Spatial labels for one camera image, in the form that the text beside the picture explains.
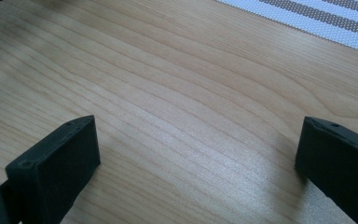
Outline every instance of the striped mat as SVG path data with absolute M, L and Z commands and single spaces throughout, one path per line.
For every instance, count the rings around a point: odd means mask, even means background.
M 358 49 L 358 0 L 217 0 Z

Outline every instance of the gray stripe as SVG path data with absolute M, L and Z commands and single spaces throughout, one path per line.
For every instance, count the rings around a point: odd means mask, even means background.
M 322 1 L 358 11 L 358 2 L 354 0 L 322 0 Z
M 337 26 L 339 28 L 349 30 L 358 34 L 358 21 L 352 21 L 344 17 L 340 17 L 328 12 L 315 9 L 313 7 L 307 7 L 299 3 L 295 3 L 289 0 L 259 0 L 270 4 L 275 7 L 295 12 L 296 14 L 312 18 L 316 21 L 322 21 L 327 24 Z

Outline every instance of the table surface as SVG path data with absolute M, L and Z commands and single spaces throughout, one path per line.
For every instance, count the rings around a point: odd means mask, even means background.
M 351 223 L 294 164 L 305 116 L 358 132 L 356 49 L 213 0 L 1 2 L 0 183 L 90 114 L 62 223 Z

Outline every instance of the wooden table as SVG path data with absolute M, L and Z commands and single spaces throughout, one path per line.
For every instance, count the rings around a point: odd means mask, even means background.
M 1 2 L 0 183 L 89 114 L 62 223 L 351 223 L 294 163 L 304 116 L 358 132 L 358 50 L 213 0 Z

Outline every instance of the white perforated sheet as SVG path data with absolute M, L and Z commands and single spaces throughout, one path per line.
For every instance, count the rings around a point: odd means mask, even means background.
M 218 0 L 358 49 L 358 0 Z

